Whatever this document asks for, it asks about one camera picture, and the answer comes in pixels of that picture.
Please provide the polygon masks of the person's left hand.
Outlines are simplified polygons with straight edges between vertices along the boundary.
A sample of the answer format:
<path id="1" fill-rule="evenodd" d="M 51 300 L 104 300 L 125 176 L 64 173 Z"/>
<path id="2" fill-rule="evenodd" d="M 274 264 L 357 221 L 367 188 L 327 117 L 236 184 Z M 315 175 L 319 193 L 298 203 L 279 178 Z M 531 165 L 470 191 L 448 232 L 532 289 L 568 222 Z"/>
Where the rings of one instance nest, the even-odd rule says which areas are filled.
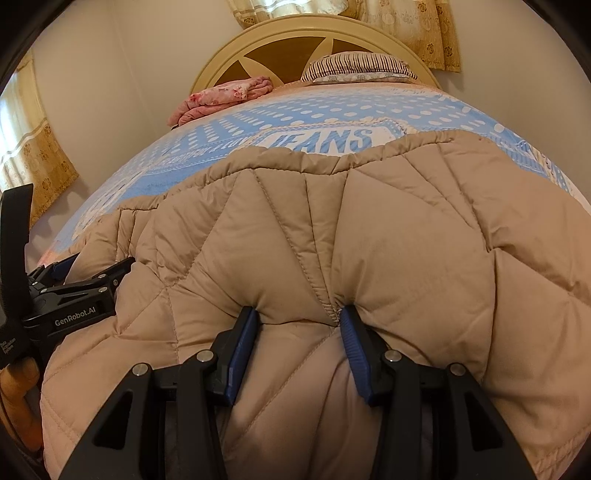
<path id="1" fill-rule="evenodd" d="M 32 358 L 1 370 L 1 422 L 10 437 L 28 453 L 36 453 L 43 447 L 40 418 L 26 399 L 39 377 L 38 366 Z"/>

